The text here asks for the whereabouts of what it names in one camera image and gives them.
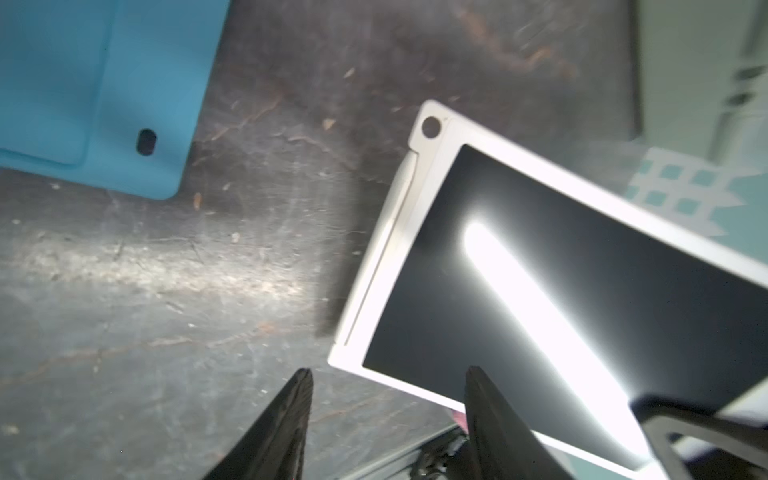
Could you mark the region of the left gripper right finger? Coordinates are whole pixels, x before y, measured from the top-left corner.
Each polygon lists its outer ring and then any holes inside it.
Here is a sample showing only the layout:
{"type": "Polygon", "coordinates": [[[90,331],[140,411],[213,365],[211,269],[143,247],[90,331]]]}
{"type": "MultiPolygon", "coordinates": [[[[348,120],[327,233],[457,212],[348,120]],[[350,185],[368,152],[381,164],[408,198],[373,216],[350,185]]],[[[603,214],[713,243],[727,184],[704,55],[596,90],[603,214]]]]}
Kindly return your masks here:
{"type": "Polygon", "coordinates": [[[477,479],[570,479],[477,366],[465,375],[464,406],[477,479]]]}

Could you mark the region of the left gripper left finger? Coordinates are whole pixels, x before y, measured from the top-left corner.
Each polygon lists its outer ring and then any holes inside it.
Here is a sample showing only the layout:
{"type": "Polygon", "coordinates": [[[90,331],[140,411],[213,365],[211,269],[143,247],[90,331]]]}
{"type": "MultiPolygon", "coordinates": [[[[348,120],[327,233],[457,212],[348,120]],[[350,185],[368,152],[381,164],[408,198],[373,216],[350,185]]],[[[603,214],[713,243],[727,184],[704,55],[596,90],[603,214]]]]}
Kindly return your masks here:
{"type": "Polygon", "coordinates": [[[313,387],[311,370],[298,369],[205,480],[300,479],[313,387]]]}

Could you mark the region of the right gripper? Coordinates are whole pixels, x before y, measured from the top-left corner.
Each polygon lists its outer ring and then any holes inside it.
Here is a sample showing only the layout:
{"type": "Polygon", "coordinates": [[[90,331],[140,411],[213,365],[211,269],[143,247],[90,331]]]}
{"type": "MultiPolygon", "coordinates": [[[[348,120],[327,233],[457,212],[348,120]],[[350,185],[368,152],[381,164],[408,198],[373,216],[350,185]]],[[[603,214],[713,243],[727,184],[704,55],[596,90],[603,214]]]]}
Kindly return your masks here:
{"type": "Polygon", "coordinates": [[[631,405],[651,460],[639,479],[765,479],[767,422],[645,397],[631,405]]]}

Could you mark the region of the white drawing tablet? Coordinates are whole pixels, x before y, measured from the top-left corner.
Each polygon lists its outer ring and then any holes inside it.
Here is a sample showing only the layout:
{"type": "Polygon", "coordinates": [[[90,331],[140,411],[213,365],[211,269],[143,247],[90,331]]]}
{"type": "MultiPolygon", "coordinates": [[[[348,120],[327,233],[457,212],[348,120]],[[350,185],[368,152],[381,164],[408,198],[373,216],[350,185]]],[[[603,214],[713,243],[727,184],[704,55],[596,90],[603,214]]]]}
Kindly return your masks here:
{"type": "Polygon", "coordinates": [[[462,410],[482,368],[547,446],[643,478],[636,408],[767,428],[767,267],[428,100],[328,361],[462,410]]]}

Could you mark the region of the blue drawing tablet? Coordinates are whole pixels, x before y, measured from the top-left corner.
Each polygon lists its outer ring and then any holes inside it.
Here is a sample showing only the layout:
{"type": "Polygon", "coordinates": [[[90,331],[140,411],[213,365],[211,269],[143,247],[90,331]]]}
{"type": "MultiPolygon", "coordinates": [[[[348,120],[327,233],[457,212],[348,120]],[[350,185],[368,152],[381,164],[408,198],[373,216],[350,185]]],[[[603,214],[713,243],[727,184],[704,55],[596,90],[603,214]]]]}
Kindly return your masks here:
{"type": "Polygon", "coordinates": [[[228,10],[225,1],[3,2],[2,166],[174,196],[228,10]]]}

